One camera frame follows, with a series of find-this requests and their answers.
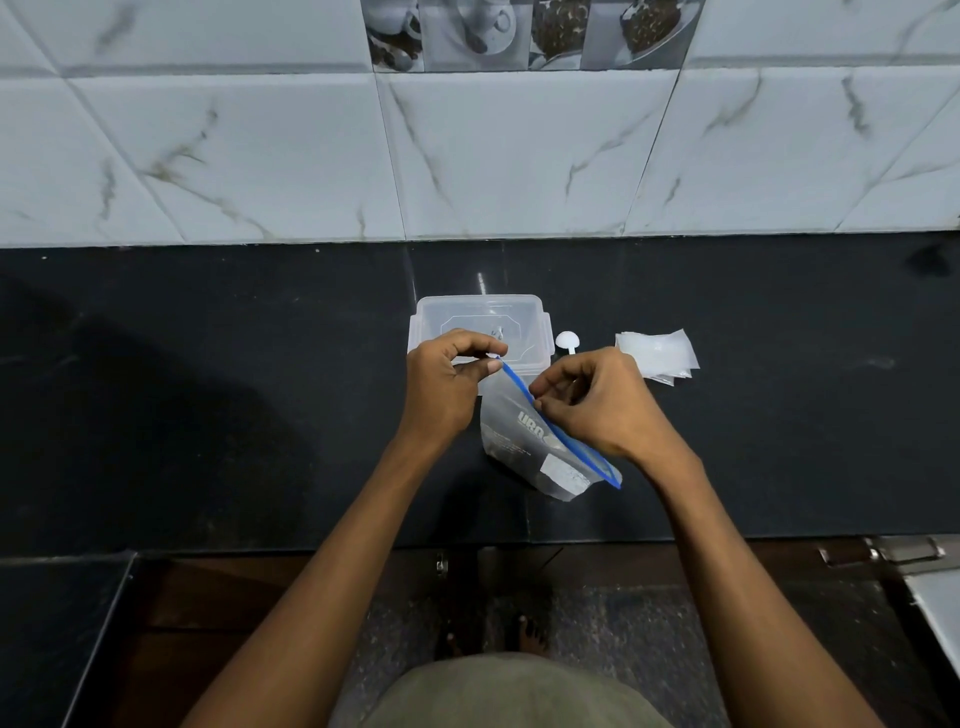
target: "coffee cup image on tile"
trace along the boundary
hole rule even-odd
[[[417,73],[423,70],[423,41],[417,0],[362,0],[373,70]]]
[[[522,71],[533,8],[511,0],[423,0],[427,71]]]
[[[699,0],[594,0],[580,67],[592,71],[680,68],[702,7]]]
[[[589,14],[590,0],[535,0],[530,70],[578,70]]]

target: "gray floor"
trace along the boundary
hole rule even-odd
[[[783,590],[889,728],[949,725],[876,583],[804,582]],[[504,625],[519,610],[534,615],[554,659],[636,688],[677,728],[729,725],[696,610],[682,587],[462,599],[454,607],[433,599],[375,601],[330,725],[356,725],[400,675],[430,662],[451,609],[465,630],[476,625],[476,639],[482,632],[488,652],[504,648]]]

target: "plastic bag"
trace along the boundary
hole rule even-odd
[[[689,378],[690,370],[700,369],[693,345],[682,328],[657,335],[623,331],[616,335],[616,347],[634,358],[645,377],[671,387],[674,378]]]
[[[620,487],[623,475],[603,455],[574,440],[534,409],[526,385],[506,362],[485,381],[480,436],[487,455],[559,500],[573,500],[601,480]]]

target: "white marble tile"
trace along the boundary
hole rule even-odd
[[[619,234],[676,76],[380,75],[408,237]]]
[[[956,86],[950,67],[685,70],[626,232],[832,231]]]
[[[960,86],[960,67],[953,69]],[[840,231],[960,229],[960,92],[897,157]]]
[[[11,0],[68,73],[370,70],[359,0]]]
[[[938,56],[960,58],[956,0],[708,0],[687,65]]]
[[[373,74],[74,83],[190,241],[403,237]]]
[[[13,17],[0,2],[0,77],[51,76],[54,70]]]
[[[0,245],[183,242],[59,79],[0,81]]]

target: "hand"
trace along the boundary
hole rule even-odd
[[[534,405],[571,437],[641,468],[692,451],[660,410],[634,358],[614,347],[565,356],[530,385]]]
[[[424,341],[407,354],[407,399],[399,432],[440,451],[470,424],[477,399],[477,384],[503,367],[499,359],[507,345],[475,331],[455,328]],[[457,364],[457,356],[476,361]]]

